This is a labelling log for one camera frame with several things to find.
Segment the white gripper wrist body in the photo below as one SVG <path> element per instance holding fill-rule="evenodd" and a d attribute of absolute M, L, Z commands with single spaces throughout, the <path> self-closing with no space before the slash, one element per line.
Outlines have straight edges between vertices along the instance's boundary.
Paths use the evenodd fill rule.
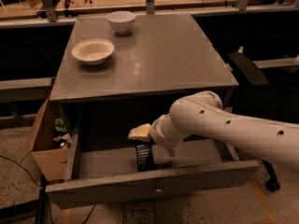
<path fill-rule="evenodd" d="M 155 144 L 164 148 L 174 148 L 178 145 L 177 130 L 168 115 L 161 115 L 151 124 L 150 135 Z"/>

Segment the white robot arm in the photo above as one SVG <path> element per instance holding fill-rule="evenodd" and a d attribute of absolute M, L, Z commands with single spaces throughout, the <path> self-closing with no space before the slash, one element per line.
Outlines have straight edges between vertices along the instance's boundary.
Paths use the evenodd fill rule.
<path fill-rule="evenodd" d="M 169 112 L 151 124 L 133 128 L 128 138 L 152 141 L 170 156 L 191 135 L 227 143 L 256 158 L 299 172 L 299 125 L 236 115 L 223 109 L 213 91 L 176 100 Z"/>

